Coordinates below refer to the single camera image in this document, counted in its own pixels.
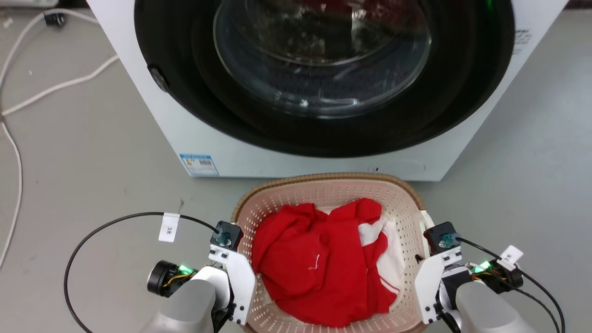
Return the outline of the black round washer door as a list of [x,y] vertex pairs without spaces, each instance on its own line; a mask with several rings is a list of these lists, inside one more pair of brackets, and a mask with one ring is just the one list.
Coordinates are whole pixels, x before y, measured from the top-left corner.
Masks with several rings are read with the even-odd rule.
[[320,158],[441,135],[493,94],[511,0],[136,0],[159,88],[239,141]]

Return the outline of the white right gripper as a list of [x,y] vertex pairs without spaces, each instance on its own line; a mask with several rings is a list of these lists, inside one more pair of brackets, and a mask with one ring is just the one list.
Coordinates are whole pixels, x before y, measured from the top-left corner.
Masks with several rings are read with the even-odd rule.
[[437,314],[434,303],[440,288],[442,276],[446,267],[462,259],[460,247],[455,247],[424,259],[419,264],[419,271],[413,280],[416,308],[423,324],[431,324]]

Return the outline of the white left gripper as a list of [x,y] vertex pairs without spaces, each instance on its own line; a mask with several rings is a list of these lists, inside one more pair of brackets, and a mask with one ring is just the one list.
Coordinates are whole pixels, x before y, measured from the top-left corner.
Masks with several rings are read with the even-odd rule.
[[211,247],[209,259],[221,263],[228,274],[235,310],[232,321],[245,326],[256,291],[256,277],[245,255],[222,247]]

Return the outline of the beige perforated laundry basket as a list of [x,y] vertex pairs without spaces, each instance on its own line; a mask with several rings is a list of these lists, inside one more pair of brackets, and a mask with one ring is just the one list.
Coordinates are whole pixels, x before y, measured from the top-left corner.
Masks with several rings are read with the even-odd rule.
[[384,173],[316,173],[263,184],[248,192],[237,203],[232,222],[243,230],[239,253],[250,258],[257,227],[264,218],[283,206],[313,203],[318,209],[333,209],[360,198],[380,203],[383,217],[393,222],[402,245],[405,265],[402,289],[388,314],[346,327],[307,324],[286,314],[271,301],[263,280],[257,277],[256,291],[245,333],[424,333],[412,283],[419,270],[416,256],[429,257],[423,236],[433,227],[421,196],[406,181]]

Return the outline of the white garment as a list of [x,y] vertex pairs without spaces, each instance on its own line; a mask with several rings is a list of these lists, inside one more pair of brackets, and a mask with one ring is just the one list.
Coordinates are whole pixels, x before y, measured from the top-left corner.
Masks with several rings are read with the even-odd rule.
[[315,213],[315,231],[326,249],[324,293],[395,297],[405,265],[396,223],[370,199]]

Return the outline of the white front-load washing machine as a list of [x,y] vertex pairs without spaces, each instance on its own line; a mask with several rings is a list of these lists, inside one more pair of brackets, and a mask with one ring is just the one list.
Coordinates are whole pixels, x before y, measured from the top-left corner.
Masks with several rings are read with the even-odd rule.
[[517,29],[510,65],[474,115],[425,143],[361,158],[311,158],[259,148],[232,138],[186,111],[150,76],[133,20],[135,0],[87,0],[176,156],[209,154],[219,177],[281,179],[309,173],[387,173],[412,181],[440,181],[481,127],[568,0],[512,0]]

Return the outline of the red garment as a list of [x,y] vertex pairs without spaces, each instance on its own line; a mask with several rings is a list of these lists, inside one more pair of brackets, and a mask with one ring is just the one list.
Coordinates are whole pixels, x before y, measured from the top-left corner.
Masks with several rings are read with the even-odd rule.
[[386,314],[398,297],[324,293],[326,249],[315,231],[313,203],[284,206],[257,227],[251,261],[277,307],[307,324],[346,327]]

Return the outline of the blue energy label sticker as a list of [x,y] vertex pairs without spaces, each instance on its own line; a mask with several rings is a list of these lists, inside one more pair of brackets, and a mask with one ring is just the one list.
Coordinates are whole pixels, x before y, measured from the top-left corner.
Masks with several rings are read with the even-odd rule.
[[182,164],[191,177],[218,177],[219,172],[209,154],[180,154]]

